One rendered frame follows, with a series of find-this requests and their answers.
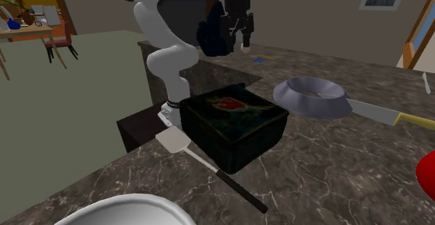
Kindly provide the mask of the black box with red mark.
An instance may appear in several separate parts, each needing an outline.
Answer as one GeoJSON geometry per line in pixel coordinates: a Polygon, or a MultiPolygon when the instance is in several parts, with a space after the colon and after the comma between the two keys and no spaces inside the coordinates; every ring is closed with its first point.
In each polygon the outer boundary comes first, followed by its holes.
{"type": "Polygon", "coordinates": [[[240,83],[182,100],[180,115],[191,140],[235,174],[280,141],[289,112],[240,83]]]}

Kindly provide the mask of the dark blue lumpy object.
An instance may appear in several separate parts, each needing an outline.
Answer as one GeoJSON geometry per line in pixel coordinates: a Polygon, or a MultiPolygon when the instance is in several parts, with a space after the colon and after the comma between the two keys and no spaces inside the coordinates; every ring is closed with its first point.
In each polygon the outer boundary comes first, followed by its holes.
{"type": "Polygon", "coordinates": [[[208,14],[207,20],[200,22],[197,29],[197,42],[206,56],[226,56],[224,40],[220,37],[220,17],[225,15],[221,1],[215,2],[208,14]]]}

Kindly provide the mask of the small white utensil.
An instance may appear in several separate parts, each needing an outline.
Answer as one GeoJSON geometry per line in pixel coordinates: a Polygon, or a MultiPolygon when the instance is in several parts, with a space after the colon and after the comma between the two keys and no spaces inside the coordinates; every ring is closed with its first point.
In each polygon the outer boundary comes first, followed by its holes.
{"type": "Polygon", "coordinates": [[[424,85],[425,85],[425,90],[426,90],[426,93],[429,95],[429,94],[431,94],[431,89],[430,89],[430,86],[429,86],[429,83],[428,83],[428,81],[427,81],[427,73],[426,72],[424,72],[423,74],[422,74],[422,79],[423,79],[423,81],[424,81],[424,85]]]}

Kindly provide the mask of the red round object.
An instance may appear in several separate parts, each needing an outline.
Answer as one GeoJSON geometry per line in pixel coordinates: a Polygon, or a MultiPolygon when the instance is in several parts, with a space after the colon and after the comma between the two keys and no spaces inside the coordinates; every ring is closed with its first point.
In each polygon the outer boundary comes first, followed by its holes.
{"type": "Polygon", "coordinates": [[[418,162],[415,175],[421,188],[435,201],[435,150],[418,162]]]}

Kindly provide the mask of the red chair with black legs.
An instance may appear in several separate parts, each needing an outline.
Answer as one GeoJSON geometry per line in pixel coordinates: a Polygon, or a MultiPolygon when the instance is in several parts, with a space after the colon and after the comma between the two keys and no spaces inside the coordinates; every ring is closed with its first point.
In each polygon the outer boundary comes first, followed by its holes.
{"type": "MultiPolygon", "coordinates": [[[[72,46],[72,39],[71,39],[71,34],[70,34],[70,27],[69,27],[69,23],[65,22],[65,38],[61,39],[61,40],[55,40],[54,44],[56,45],[56,47],[67,47],[71,54],[76,58],[78,56],[78,53],[76,52],[76,50],[74,49],[74,47],[72,46]]],[[[47,51],[47,55],[48,55],[48,59],[49,62],[52,62],[52,59],[54,58],[54,54],[53,54],[53,45],[51,41],[43,41],[45,49],[47,51]]]]}

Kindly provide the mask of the wooden dining table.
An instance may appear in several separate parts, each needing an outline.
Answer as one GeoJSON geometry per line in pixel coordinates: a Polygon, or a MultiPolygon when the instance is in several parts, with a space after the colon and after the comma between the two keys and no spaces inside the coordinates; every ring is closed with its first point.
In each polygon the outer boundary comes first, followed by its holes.
{"type": "MultiPolygon", "coordinates": [[[[50,28],[48,26],[44,26],[43,24],[41,26],[38,26],[36,24],[32,24],[32,25],[25,27],[23,29],[10,29],[9,31],[3,30],[0,27],[0,39],[11,39],[11,38],[27,37],[27,36],[39,36],[40,39],[42,40],[42,42],[45,42],[43,36],[48,36],[55,54],[57,55],[58,59],[60,60],[62,66],[65,69],[67,69],[67,66],[64,63],[63,59],[61,58],[61,55],[57,49],[55,40],[53,39],[52,31],[53,31],[52,28],[50,28]]],[[[3,52],[0,49],[0,68],[3,71],[6,79],[10,80],[7,69],[4,65],[5,62],[6,62],[5,56],[3,55],[3,52]]]]}

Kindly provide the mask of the dark robot stand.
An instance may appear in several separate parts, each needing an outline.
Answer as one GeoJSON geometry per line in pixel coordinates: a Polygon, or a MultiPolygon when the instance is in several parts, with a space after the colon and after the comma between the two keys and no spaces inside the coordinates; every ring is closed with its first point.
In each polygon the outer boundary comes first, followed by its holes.
{"type": "Polygon", "coordinates": [[[157,133],[167,129],[158,117],[164,102],[127,116],[116,122],[127,153],[155,138],[157,133]]]}

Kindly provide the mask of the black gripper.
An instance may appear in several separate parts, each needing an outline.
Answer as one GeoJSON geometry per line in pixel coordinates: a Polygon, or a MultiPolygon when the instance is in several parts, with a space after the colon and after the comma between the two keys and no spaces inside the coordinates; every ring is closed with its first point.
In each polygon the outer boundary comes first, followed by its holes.
{"type": "Polygon", "coordinates": [[[234,51],[239,23],[237,17],[243,17],[241,20],[241,33],[243,34],[241,51],[248,53],[250,51],[250,38],[254,32],[253,14],[247,13],[250,9],[250,0],[224,0],[224,9],[228,15],[220,17],[220,37],[225,42],[227,52],[234,51]]]}

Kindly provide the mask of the grey bowl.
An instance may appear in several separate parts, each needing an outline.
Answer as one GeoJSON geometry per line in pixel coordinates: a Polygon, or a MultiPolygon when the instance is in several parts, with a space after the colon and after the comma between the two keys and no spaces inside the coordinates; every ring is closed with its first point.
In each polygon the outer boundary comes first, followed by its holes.
{"type": "Polygon", "coordinates": [[[278,84],[274,101],[295,114],[315,119],[339,119],[348,116],[350,97],[338,84],[327,79],[298,76],[278,84]]]}

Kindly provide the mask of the white bowl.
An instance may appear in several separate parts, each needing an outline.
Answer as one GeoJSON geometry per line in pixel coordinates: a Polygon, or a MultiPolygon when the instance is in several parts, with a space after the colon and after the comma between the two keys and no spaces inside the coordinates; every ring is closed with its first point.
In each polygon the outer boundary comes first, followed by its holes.
{"type": "Polygon", "coordinates": [[[122,194],[96,201],[54,225],[197,225],[174,202],[152,194],[122,194]]]}

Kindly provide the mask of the wooden door frame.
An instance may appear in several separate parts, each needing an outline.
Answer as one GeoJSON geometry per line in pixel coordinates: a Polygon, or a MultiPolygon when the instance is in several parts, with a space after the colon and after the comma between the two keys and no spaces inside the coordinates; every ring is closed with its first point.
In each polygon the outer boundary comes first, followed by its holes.
{"type": "Polygon", "coordinates": [[[420,48],[421,44],[427,46],[432,34],[435,32],[433,22],[435,20],[435,0],[427,0],[417,21],[415,22],[402,49],[397,67],[409,68],[413,64],[414,56],[419,54],[421,57],[424,49],[420,48]]]}

